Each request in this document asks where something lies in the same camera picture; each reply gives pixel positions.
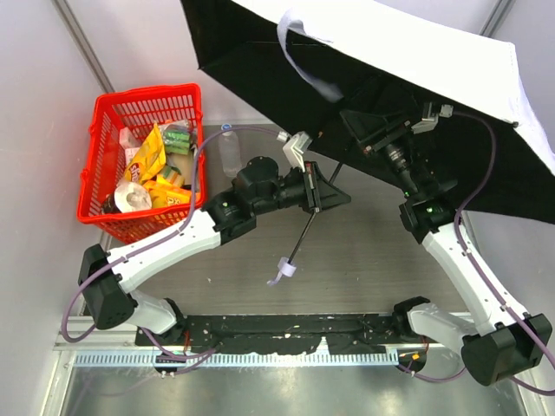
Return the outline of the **lavender folding umbrella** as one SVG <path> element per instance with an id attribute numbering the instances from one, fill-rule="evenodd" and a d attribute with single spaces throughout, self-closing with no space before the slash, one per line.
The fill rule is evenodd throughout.
<path id="1" fill-rule="evenodd" d="M 199 68 L 311 150 L 401 191 L 385 162 L 366 156 L 344 109 L 421 120 L 426 102 L 450 104 L 414 140 L 442 178 L 454 208 L 492 174 L 465 209 L 554 220 L 554 154 L 526 96 L 509 42 L 432 23 L 373 1 L 185 1 Z"/>

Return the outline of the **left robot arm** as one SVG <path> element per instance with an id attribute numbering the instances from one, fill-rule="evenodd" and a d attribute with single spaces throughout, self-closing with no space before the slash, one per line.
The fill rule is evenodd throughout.
<path id="1" fill-rule="evenodd" d="M 332 185 L 315 162 L 307 161 L 282 176 L 273 159 L 254 158 L 239 171 L 231 188 L 185 220 L 109 253 L 100 245 L 85 251 L 79 282 L 85 287 L 95 328 L 129 323 L 152 334 L 178 335 L 182 314 L 171 299 L 141 293 L 139 287 L 147 279 L 242 237 L 255 229 L 259 215 L 292 206 L 312 214 L 349 202 L 349 195 Z"/>

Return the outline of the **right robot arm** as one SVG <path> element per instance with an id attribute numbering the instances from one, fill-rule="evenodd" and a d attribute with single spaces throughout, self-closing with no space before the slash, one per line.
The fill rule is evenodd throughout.
<path id="1" fill-rule="evenodd" d="M 421 120 L 407 114 L 341 112 L 362 152 L 382 159 L 398 180 L 405 197 L 399 207 L 405 229 L 444 269 L 472 317 L 465 321 L 424 298 L 414 298 L 396 307 L 406 316 L 404 327 L 442 343 L 461 357 L 478 383 L 491 386 L 536 367 L 542 358 L 552 361 L 547 348 L 552 325 L 542 314 L 530 315 L 508 292 L 470 242 L 462 222 L 463 210 L 493 171 L 497 138 L 491 124 L 473 117 L 486 129 L 490 157 L 483 179 L 457 208 L 445 198 L 456 180 L 442 178 L 414 140 L 419 133 L 433 131 L 441 117 L 463 115 L 450 106 L 436 114 L 426 112 Z"/>

